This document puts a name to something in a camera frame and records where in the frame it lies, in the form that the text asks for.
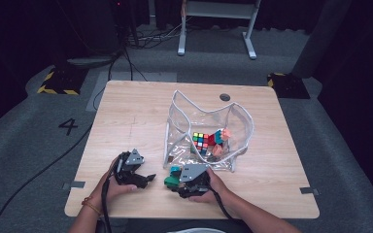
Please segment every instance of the white metal stand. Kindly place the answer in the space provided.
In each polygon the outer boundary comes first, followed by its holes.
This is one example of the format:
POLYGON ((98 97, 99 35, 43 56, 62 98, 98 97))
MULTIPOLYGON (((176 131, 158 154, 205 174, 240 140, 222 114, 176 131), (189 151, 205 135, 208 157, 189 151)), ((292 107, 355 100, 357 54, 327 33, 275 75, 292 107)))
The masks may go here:
POLYGON ((250 24, 248 31, 243 32, 244 42, 247 46, 250 59, 256 59, 253 43, 251 42, 251 34, 253 32, 256 14, 258 12, 260 0, 255 4, 235 4, 235 3, 216 3, 216 2, 193 2, 188 1, 186 4, 186 15, 182 17, 182 27, 180 43, 178 46, 178 55, 186 53, 186 16, 191 17, 229 17, 249 19, 250 24))

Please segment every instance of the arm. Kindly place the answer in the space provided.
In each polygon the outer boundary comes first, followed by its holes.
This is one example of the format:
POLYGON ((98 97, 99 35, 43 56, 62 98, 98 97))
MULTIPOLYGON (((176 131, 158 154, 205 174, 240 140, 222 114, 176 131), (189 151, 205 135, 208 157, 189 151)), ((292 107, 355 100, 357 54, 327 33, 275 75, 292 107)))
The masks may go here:
MULTIPOLYGON (((114 163, 115 163, 115 160, 112 162, 110 169, 112 168, 114 163)), ((102 197, 101 197, 102 185, 107 179, 110 179, 109 190, 107 193, 107 204, 111 200, 120 196, 121 194, 128 193, 137 188, 137 186, 134 184, 119 185, 117 183, 117 180, 115 180, 114 176, 111 176, 110 178, 108 177, 109 174, 110 172, 107 172, 104 174, 104 176, 102 176, 98 185, 95 187, 95 189, 93 189, 92 193, 90 194, 91 198, 87 200, 87 202, 89 202, 90 205, 93 206, 93 208, 100 211, 101 213, 102 213, 102 197)), ((99 218, 99 214, 96 211, 94 211, 88 205, 83 205, 68 232, 69 233, 74 233, 74 232, 93 233, 95 232, 96 222, 98 218, 99 218)))
MULTIPOLYGON (((271 215, 233 193, 212 169, 208 169, 207 172, 211 179, 211 187, 220 195, 224 206, 244 220, 253 232, 300 232, 286 221, 271 215)), ((208 191, 202 196, 191 196, 189 200, 217 203, 212 191, 208 191)))

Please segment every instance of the rubik's cube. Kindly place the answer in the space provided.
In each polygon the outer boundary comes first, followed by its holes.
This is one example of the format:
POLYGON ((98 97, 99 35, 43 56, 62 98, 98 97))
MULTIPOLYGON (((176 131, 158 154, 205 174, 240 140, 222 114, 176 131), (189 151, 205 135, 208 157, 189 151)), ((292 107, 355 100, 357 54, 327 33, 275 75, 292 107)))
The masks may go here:
POLYGON ((203 133, 193 133, 192 135, 192 141, 195 145, 198 152, 202 155, 205 155, 208 150, 208 134, 203 133))

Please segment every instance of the table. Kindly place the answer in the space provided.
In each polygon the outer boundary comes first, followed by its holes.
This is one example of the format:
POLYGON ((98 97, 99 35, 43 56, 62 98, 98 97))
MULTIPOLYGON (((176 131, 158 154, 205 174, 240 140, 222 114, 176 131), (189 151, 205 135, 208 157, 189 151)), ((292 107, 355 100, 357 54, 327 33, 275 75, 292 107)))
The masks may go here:
POLYGON ((112 217, 225 218, 220 207, 189 202, 163 184, 166 120, 172 95, 181 91, 204 110, 230 102, 227 93, 254 119, 255 130, 245 154, 237 158, 234 173, 217 171, 226 185, 260 208, 282 218, 315 218, 320 211, 288 130, 274 90, 268 86, 197 83, 109 81, 105 88, 75 178, 84 188, 72 188, 65 207, 76 216, 81 202, 95 188, 112 160, 123 151, 137 149, 145 163, 137 174, 156 174, 145 189, 122 195, 111 203, 112 217))
POLYGON ((186 53, 187 39, 187 16, 190 17, 228 17, 249 19, 248 32, 243 32, 245 46, 247 47, 250 59, 256 59, 256 53, 251 42, 256 15, 259 9, 260 0, 255 4, 235 4, 219 2, 194 2, 184 0, 185 12, 181 16, 181 36, 178 45, 178 55, 186 53))

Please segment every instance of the clear plastic bag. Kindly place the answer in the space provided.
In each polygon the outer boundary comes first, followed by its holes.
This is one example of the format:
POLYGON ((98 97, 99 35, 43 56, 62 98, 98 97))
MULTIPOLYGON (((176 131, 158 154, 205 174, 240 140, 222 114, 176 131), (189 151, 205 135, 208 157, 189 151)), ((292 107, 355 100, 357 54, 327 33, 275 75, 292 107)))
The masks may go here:
POLYGON ((176 90, 169 108, 164 168, 190 163, 208 163, 215 170, 233 172, 236 157, 247 151, 253 133, 253 118, 239 104, 231 103, 221 109, 204 111, 176 90), (197 134, 214 137, 224 129, 227 129, 230 137, 217 144, 218 146, 207 145, 204 149, 202 145, 196 145, 197 137, 194 136, 199 136, 197 134))

